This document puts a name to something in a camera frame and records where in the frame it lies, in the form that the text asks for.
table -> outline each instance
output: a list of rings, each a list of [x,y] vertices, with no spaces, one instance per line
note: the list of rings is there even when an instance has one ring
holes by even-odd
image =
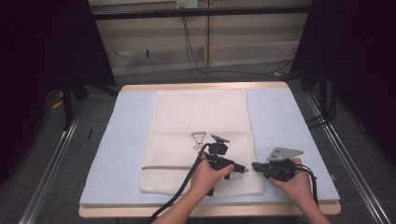
[[[290,92],[289,87],[284,82],[237,82],[237,83],[191,83],[191,84],[159,84],[159,85],[130,85],[122,88],[119,97],[123,97],[123,94],[130,94],[130,92],[135,92],[139,96],[144,96],[148,92],[153,91],[174,91],[174,90],[214,90],[214,89],[244,89],[247,91],[247,103],[249,100],[256,99],[257,97],[262,97],[260,94],[267,92],[265,99],[260,100],[253,107],[256,106],[256,110],[264,106],[266,110],[264,112],[271,113],[271,110],[275,110],[280,116],[279,119],[271,118],[268,125],[260,125],[258,122],[252,123],[253,138],[255,139],[256,156],[258,160],[264,160],[269,152],[273,149],[273,146],[277,146],[279,143],[285,142],[286,147],[296,146],[303,147],[304,154],[300,157],[302,158],[304,164],[308,165],[313,169],[314,174],[319,177],[318,181],[318,199],[320,209],[326,215],[335,215],[341,211],[340,203],[338,202],[339,196],[335,190],[335,187],[330,179],[330,175],[324,166],[323,160],[318,154],[318,149],[313,142],[312,136],[306,128],[304,119],[301,112],[295,103],[294,98]],[[112,126],[118,125],[117,118],[113,118],[115,114],[118,113],[120,109],[125,109],[122,107],[121,102],[116,102],[116,106],[113,112],[113,116],[108,123],[104,138],[102,139],[101,146],[99,146],[98,154],[92,164],[92,169],[90,170],[89,177],[87,178],[87,185],[84,189],[83,195],[81,196],[79,214],[82,217],[150,217],[162,203],[168,200],[168,196],[162,195],[145,195],[139,193],[138,189],[133,189],[130,187],[129,191],[125,191],[128,195],[121,195],[121,198],[116,198],[117,192],[112,192],[111,185],[106,187],[106,182],[103,181],[103,176],[106,176],[108,169],[102,168],[103,170],[95,170],[98,168],[98,161],[104,161],[102,164],[106,163],[106,147],[108,143],[113,142],[114,139],[111,137]],[[257,113],[254,112],[254,108],[249,109],[250,119],[257,121]],[[274,123],[284,120],[284,126],[282,124],[277,124],[277,128],[273,127]],[[290,140],[285,140],[284,138],[278,137],[281,133],[289,135],[290,132],[288,125],[298,126],[298,132],[295,133],[296,136],[291,136]],[[265,131],[265,128],[272,127],[271,132]],[[258,133],[261,133],[263,138],[255,138]],[[138,177],[129,176],[127,178],[134,178],[133,180],[125,180],[124,177],[128,175],[120,174],[120,176],[115,181],[120,181],[120,183],[113,183],[117,185],[118,188],[122,188],[122,185],[126,184],[132,186],[135,181],[138,182]],[[263,196],[260,197],[238,197],[237,199],[213,199],[205,198],[203,202],[198,205],[191,213],[191,217],[243,217],[243,216],[298,216],[301,211],[292,204],[283,193],[272,187],[271,185],[266,185],[266,190]]]

forearm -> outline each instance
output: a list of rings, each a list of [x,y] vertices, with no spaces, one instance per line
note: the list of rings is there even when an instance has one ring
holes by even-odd
[[[177,203],[172,205],[167,211],[165,211],[160,217],[158,217],[153,223],[185,223],[189,218],[190,213],[194,207],[205,197],[192,192],[187,192]]]
[[[307,200],[303,203],[298,203],[297,206],[301,209],[308,223],[310,224],[330,224],[329,219],[320,211],[314,200]]]

black pole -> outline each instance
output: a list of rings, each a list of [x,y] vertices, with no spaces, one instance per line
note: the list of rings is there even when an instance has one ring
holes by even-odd
[[[164,9],[164,10],[146,10],[146,11],[94,12],[93,17],[95,20],[100,21],[100,20],[148,19],[148,18],[170,18],[170,17],[307,13],[311,11],[313,11],[313,8],[311,6],[219,7],[219,8]]]

metal rod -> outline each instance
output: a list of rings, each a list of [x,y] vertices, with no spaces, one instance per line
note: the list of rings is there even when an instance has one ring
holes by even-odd
[[[281,13],[307,13],[311,6],[289,7],[219,7],[219,8],[189,8],[165,9],[146,11],[108,11],[93,12],[95,20],[123,20],[123,19],[148,19],[169,17],[198,17],[198,16],[230,16],[253,14],[281,14]]]
[[[361,174],[360,170],[356,166],[355,162],[350,157],[347,148],[341,141],[341,138],[338,136],[334,127],[330,123],[326,123],[325,119],[320,114],[321,111],[318,108],[317,98],[312,93],[308,93],[306,97],[308,99],[309,104],[311,104],[311,107],[314,110],[315,114],[317,114],[318,118],[320,119],[320,122],[323,123],[322,125],[323,130],[328,135],[329,140],[332,143],[332,146],[334,147],[341,162],[344,164],[346,168],[346,172],[349,174],[349,177],[351,178],[357,191],[361,195],[361,198],[366,204],[367,209],[372,214],[375,223],[390,224],[390,220],[383,208],[383,205],[375,196],[372,189],[370,188],[370,186],[364,179],[363,175]]]
[[[35,219],[37,218],[41,206],[44,203],[44,200],[50,190],[50,184],[52,183],[52,180],[55,177],[58,167],[62,161],[62,157],[64,156],[64,153],[67,150],[67,146],[70,142],[70,139],[73,136],[74,130],[77,127],[78,119],[82,113],[83,106],[84,106],[84,102],[78,104],[76,116],[72,120],[68,129],[64,130],[61,140],[55,149],[52,159],[49,162],[49,166],[47,167],[47,170],[44,173],[37,189],[35,190],[34,195],[30,199],[30,202],[26,206],[19,224],[35,223]]]

gray carpet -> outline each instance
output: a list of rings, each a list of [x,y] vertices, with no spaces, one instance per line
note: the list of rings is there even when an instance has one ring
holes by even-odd
[[[233,65],[216,69],[265,72],[277,69],[277,63]],[[274,75],[253,76],[230,73],[211,73],[227,81],[273,81],[280,77]],[[207,77],[192,69],[157,72],[149,74],[116,77],[120,90],[127,84],[152,83],[189,83],[218,82],[219,79]],[[298,106],[306,119],[315,116],[305,94],[299,87],[300,80],[293,80],[290,88]],[[49,193],[41,207],[35,223],[116,223],[115,219],[87,219],[78,215],[78,201],[84,188],[86,176],[99,146],[107,122],[111,116],[116,97],[108,96],[94,88],[87,87],[91,93],[84,103],[81,118],[73,138],[64,154],[63,161],[51,184]],[[380,202],[384,205],[390,220],[396,221],[396,165],[391,163],[378,148],[375,140],[362,133],[359,122],[353,113],[337,99],[337,114],[332,125],[339,133],[353,160]],[[63,133],[64,112],[47,109],[36,129],[31,145],[14,169],[14,174],[0,186],[0,223],[17,223],[30,197],[35,191],[41,176]],[[339,215],[331,216],[333,223],[375,223],[360,194],[338,155],[320,128],[311,129],[318,150],[330,174],[337,177],[334,184],[341,197],[342,210]],[[261,218],[224,218],[205,220],[192,218],[189,223],[274,223]],[[144,223],[144,219],[121,219],[120,223]]]

